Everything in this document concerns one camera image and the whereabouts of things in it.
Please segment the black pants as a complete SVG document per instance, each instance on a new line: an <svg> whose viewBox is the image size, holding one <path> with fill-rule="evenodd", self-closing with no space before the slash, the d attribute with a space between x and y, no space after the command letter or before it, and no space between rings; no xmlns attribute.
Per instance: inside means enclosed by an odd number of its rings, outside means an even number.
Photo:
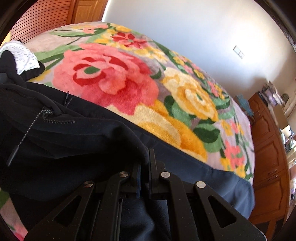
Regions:
<svg viewBox="0 0 296 241"><path fill-rule="evenodd" d="M1 55L1 188L9 193L27 234L86 181L136 165L140 196L124 198L119 240L171 240L167 203L149 195L149 150L183 182L203 181L244 218L251 186L214 170L105 108L65 92L26 83L13 54Z"/></svg>

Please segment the wooden cabinet row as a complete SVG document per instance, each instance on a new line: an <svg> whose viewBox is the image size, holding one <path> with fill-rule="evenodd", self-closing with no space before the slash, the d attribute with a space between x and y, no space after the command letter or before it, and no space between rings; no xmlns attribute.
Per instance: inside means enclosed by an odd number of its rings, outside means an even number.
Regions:
<svg viewBox="0 0 296 241"><path fill-rule="evenodd" d="M249 221L265 234L267 240L272 240L285 223L289 208L287 155L267 104L258 93L248 102L254 112L251 134L255 153L255 207Z"/></svg>

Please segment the stack of papers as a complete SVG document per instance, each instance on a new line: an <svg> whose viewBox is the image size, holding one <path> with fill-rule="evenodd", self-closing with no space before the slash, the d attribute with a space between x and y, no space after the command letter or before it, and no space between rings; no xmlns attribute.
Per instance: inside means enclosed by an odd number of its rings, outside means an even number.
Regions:
<svg viewBox="0 0 296 241"><path fill-rule="evenodd" d="M285 102L283 101L277 88L271 81L266 82L263 85L261 89L261 93L263 94L267 102L272 106L277 106L277 105L284 106Z"/></svg>

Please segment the floral bed blanket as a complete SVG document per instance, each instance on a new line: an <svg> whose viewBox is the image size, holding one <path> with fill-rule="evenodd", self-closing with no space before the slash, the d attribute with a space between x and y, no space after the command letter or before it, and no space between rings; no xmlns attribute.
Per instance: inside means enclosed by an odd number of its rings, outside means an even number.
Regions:
<svg viewBox="0 0 296 241"><path fill-rule="evenodd" d="M246 181L254 198L249 121L223 87L186 57L131 29L102 22L59 27L25 46L46 68L26 83L107 109L194 163ZM1 240L25 240L26 234L9 193L1 188Z"/></svg>

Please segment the black folded garment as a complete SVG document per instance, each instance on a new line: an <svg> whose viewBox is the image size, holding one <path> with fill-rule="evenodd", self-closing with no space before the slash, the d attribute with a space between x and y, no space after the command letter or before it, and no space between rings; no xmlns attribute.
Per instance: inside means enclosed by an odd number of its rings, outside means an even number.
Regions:
<svg viewBox="0 0 296 241"><path fill-rule="evenodd" d="M39 63L39 67L38 68L33 68L27 71L24 71L21 74L21 77L23 79L23 81L27 82L33 78L36 78L38 76L40 76L44 71L45 71L45 66L42 62L38 61Z"/></svg>

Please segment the white patterned folded garment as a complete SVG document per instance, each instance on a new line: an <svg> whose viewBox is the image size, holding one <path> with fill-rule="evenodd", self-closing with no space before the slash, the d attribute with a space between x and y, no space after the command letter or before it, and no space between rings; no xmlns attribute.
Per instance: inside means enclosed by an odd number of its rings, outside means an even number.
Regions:
<svg viewBox="0 0 296 241"><path fill-rule="evenodd" d="M21 75L24 71L39 67L36 55L20 41L12 40L4 43L1 46L1 55L4 51L10 51L13 54L18 75Z"/></svg>

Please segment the wooden door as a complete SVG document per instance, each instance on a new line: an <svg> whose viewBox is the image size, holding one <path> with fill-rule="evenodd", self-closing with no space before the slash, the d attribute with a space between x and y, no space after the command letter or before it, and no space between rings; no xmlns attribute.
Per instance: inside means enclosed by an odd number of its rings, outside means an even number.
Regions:
<svg viewBox="0 0 296 241"><path fill-rule="evenodd" d="M67 25L101 21L108 0L72 0Z"/></svg>

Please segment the wall switch plate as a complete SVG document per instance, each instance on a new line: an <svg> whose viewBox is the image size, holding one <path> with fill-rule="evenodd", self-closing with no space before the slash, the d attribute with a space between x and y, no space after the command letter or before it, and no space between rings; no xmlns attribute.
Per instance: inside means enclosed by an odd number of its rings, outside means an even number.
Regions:
<svg viewBox="0 0 296 241"><path fill-rule="evenodd" d="M243 50L240 46L235 45L235 47L233 48L233 51L242 59L244 56Z"/></svg>

